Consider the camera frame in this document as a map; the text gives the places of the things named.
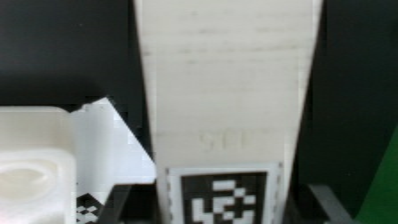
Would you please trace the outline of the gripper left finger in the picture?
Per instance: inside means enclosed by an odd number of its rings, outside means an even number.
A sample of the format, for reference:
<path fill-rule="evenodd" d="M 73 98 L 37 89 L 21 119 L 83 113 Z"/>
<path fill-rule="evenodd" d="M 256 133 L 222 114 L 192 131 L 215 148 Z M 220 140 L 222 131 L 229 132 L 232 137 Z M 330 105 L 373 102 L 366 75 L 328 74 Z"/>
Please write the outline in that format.
<path fill-rule="evenodd" d="M 96 224 L 158 224 L 152 184 L 115 185 Z"/>

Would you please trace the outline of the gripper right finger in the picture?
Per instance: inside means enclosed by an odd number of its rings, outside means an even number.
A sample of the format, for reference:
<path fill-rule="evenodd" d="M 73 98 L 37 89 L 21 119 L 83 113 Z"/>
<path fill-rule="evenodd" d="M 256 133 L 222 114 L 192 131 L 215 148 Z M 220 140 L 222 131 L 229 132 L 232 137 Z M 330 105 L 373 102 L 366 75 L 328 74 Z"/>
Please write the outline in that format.
<path fill-rule="evenodd" d="M 291 188 L 282 224 L 360 224 L 327 185 L 304 184 Z"/>

